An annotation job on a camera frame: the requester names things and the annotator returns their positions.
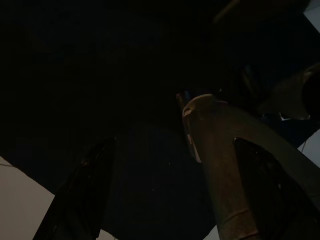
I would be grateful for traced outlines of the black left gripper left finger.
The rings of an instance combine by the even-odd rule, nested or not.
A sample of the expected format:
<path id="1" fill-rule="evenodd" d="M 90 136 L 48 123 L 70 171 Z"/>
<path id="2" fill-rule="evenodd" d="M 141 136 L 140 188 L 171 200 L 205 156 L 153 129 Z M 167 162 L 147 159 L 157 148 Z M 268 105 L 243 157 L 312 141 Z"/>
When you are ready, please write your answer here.
<path id="1" fill-rule="evenodd" d="M 92 147 L 59 189 L 35 235 L 35 240 L 96 240 L 110 195 L 116 138 Z"/>

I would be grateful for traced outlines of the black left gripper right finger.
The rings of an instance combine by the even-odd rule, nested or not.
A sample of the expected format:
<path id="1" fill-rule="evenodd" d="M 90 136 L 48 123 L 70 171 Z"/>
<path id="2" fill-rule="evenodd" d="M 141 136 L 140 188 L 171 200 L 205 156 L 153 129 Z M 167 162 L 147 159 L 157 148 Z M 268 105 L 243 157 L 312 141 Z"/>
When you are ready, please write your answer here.
<path id="1" fill-rule="evenodd" d="M 263 240 L 318 240 L 320 212 L 273 154 L 242 138 L 233 147 L 249 209 Z"/>

